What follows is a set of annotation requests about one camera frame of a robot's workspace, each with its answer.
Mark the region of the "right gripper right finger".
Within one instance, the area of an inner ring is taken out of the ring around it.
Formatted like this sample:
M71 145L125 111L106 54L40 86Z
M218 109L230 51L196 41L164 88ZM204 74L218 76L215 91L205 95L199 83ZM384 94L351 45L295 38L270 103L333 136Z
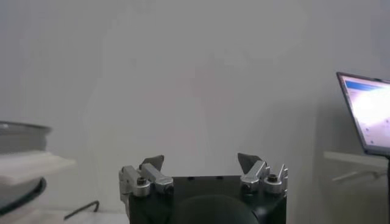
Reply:
M238 153L238 161L243 171L240 186L245 194L254 194L260 189L272 195L287 194L288 168L285 164L274 174L267 162L257 155Z

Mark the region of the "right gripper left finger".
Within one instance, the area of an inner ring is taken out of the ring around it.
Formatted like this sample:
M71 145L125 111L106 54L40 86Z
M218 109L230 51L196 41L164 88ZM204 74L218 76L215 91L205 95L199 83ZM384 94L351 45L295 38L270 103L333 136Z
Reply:
M138 166L124 166L119 170L119 197L129 207L129 198L146 198L152 188L160 194L169 194L174 189L173 177L162 174L161 168L165 157L158 155L146 158Z

